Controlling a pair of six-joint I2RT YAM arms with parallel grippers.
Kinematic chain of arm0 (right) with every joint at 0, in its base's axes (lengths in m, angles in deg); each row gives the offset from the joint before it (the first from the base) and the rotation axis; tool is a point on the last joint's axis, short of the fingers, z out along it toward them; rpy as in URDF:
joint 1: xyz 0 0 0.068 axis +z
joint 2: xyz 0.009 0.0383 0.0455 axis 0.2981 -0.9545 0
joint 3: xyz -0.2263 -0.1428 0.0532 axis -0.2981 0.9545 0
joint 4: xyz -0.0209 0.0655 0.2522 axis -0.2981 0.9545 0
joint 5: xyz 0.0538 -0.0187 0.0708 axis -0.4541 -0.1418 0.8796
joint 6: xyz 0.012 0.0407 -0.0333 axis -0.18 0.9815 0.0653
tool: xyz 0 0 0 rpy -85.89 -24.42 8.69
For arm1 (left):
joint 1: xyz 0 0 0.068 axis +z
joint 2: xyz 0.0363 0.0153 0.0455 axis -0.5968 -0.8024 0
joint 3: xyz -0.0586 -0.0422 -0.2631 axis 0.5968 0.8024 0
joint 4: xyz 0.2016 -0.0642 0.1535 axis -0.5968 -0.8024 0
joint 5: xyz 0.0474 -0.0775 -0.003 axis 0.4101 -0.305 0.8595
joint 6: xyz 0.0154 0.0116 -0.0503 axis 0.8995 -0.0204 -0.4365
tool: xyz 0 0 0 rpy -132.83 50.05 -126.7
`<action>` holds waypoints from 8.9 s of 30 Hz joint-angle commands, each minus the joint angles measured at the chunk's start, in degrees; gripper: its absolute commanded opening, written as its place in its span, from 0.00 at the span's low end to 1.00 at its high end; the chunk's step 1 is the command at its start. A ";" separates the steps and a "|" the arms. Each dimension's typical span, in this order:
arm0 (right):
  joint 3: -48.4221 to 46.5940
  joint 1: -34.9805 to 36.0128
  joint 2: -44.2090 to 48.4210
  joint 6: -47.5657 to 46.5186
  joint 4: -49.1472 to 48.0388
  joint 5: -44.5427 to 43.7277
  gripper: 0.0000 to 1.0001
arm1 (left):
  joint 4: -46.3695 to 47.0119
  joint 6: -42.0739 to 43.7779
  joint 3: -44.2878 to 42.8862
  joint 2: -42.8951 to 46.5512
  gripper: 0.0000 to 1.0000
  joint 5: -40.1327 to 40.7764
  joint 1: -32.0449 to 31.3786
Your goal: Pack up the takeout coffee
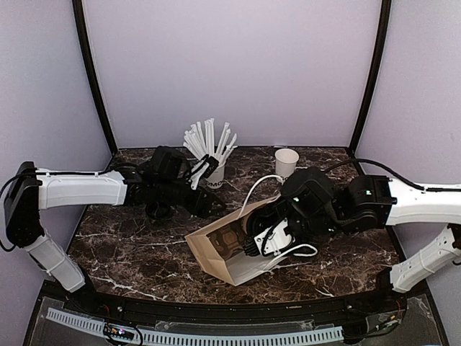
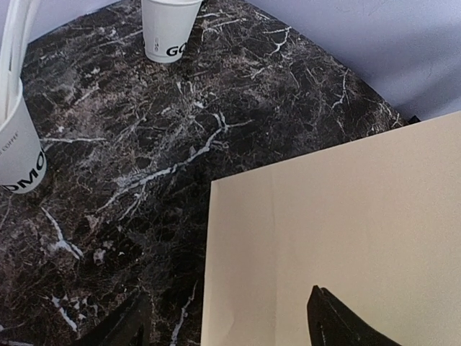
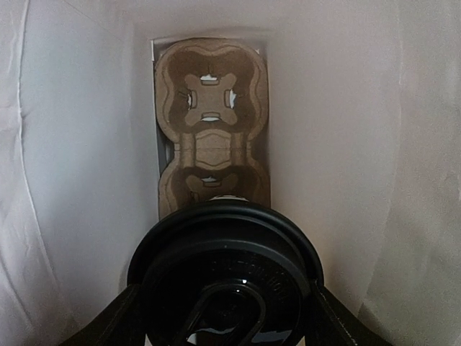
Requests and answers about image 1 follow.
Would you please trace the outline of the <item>cardboard cup carrier tray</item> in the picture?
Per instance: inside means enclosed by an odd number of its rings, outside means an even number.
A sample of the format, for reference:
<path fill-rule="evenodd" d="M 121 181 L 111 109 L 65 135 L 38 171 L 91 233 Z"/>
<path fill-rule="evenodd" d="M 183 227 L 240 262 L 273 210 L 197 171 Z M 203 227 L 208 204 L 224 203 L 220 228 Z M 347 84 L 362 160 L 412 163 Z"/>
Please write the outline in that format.
<path fill-rule="evenodd" d="M 215 250 L 224 260 L 229 260 L 243 250 L 245 238 L 246 232 L 238 221 L 229 223 L 208 235 Z"/>

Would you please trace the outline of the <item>brown paper bag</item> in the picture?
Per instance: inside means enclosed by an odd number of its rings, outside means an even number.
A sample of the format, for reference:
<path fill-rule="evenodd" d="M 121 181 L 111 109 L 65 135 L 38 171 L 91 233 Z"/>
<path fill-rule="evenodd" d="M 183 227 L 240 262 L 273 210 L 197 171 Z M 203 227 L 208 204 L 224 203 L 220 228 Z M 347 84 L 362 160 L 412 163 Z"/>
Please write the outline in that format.
<path fill-rule="evenodd" d="M 295 230 L 294 213 L 278 195 L 249 203 L 256 187 L 270 178 L 284 182 L 277 174 L 258 179 L 240 209 L 185 237 L 204 272 L 239 286 L 269 272 L 289 256 L 318 254 L 318 249 Z"/>

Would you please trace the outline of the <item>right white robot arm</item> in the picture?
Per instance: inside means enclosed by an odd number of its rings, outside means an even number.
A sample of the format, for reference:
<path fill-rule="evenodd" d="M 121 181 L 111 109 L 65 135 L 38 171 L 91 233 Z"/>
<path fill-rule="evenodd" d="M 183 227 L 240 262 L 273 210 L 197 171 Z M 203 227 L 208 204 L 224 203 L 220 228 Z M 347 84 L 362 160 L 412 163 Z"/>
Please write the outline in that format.
<path fill-rule="evenodd" d="M 444 223 L 441 233 L 409 259 L 383 270 L 367 298 L 375 313 L 460 256 L 460 186 L 419 185 L 389 167 L 387 175 L 361 175 L 339 188 L 330 168 L 294 171 L 280 196 L 249 214 L 243 250 L 277 261 L 308 247 L 315 235 L 345 234 L 404 223 Z"/>

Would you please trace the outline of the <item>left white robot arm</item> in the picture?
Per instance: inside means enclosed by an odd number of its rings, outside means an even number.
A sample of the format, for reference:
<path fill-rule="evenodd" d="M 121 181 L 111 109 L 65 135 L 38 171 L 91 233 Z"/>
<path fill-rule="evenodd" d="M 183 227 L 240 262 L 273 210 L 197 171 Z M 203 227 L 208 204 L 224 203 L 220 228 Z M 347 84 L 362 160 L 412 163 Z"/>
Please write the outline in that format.
<path fill-rule="evenodd" d="M 175 206 L 190 215 L 208 218 L 225 203 L 200 186 L 218 168 L 218 160 L 203 155 L 192 166 L 175 148 L 159 146 L 142 164 L 119 164 L 101 172 L 65 172 L 39 169 L 25 161 L 1 189 L 4 196 L 6 252 L 24 249 L 55 278 L 86 314 L 96 314 L 101 297 L 91 280 L 58 246 L 40 222 L 40 211 L 69 205 L 142 205 L 153 219 L 166 218 Z"/>

